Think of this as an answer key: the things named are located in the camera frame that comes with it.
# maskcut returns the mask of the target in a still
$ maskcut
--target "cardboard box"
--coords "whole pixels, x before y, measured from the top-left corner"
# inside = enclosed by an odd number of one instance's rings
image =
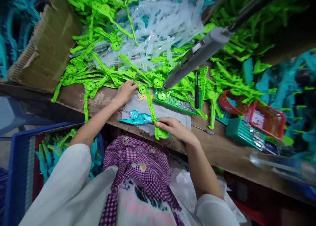
[[[29,89],[53,93],[63,75],[69,52],[82,24],[67,0],[50,0],[40,14],[28,46],[8,70],[8,80]]]

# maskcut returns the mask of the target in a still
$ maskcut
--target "green basket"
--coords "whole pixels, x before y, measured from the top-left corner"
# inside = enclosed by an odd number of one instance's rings
[[[250,132],[249,127],[245,126],[248,121],[243,118],[229,119],[226,127],[226,136],[234,139],[239,144],[260,149],[253,140],[253,134]],[[260,130],[256,129],[260,133],[260,137],[264,141],[266,136]]]
[[[191,106],[191,104],[189,102],[186,101],[182,101],[177,99],[176,97],[173,97],[171,95],[169,95],[168,99],[166,102],[161,101],[158,99],[158,93],[161,91],[161,89],[156,89],[155,92],[155,96],[153,98],[153,101],[156,103],[159,103],[161,105],[167,106],[169,108],[175,109],[177,111],[181,111],[184,112],[186,114],[189,115],[193,115],[193,116],[198,116],[199,114],[197,113],[197,111],[195,110],[194,107]],[[203,90],[199,89],[199,96],[200,96],[200,108],[203,105]]]

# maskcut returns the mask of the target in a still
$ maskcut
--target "person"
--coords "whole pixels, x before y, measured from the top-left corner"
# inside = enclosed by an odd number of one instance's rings
[[[156,126],[186,144],[194,212],[170,190],[166,154],[137,136],[118,136],[105,150],[104,171],[89,178],[92,141],[137,88],[133,81],[122,84],[77,131],[20,225],[239,225],[200,141],[175,118],[160,118]]]

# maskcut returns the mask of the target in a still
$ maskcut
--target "wooden table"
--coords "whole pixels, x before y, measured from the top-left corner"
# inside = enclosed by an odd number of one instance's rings
[[[85,90],[82,84],[64,86],[61,88],[57,103],[83,113],[84,93]],[[95,98],[88,100],[89,115],[95,115],[105,105],[108,105],[116,93],[117,89],[110,89],[106,87],[99,89]],[[209,104],[204,103],[202,110],[204,113],[208,113],[209,115]],[[169,147],[173,150],[186,154],[185,146],[181,143],[181,141],[177,141],[176,138],[173,138],[172,141],[158,141],[155,138],[150,137],[147,133],[141,132],[136,126],[119,122],[119,118],[121,118],[121,113],[117,111],[108,120],[108,123],[130,133],[160,143],[165,147]],[[204,120],[201,116],[192,116],[191,124],[202,129],[207,129],[209,120]],[[217,120],[213,130],[215,135],[208,135],[202,130],[194,127],[192,127],[192,132],[200,140],[207,159],[211,165],[222,168],[233,174],[296,198],[300,201],[308,204],[314,204],[301,193],[297,192],[286,180],[280,178],[277,174],[270,171],[264,171],[254,166],[249,160],[249,154],[252,151],[257,150],[250,147],[240,146],[232,140],[226,138],[225,125]]]

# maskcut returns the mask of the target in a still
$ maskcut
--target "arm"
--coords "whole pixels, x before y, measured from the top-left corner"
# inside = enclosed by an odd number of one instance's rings
[[[129,80],[126,83],[123,83],[111,103],[89,119],[88,122],[77,131],[69,146],[74,144],[86,144],[90,147],[94,138],[100,132],[107,120],[115,111],[131,99],[137,88],[138,86],[134,81]]]
[[[224,199],[219,181],[198,138],[175,118],[159,118],[156,126],[186,143],[190,176],[197,199],[204,194]]]

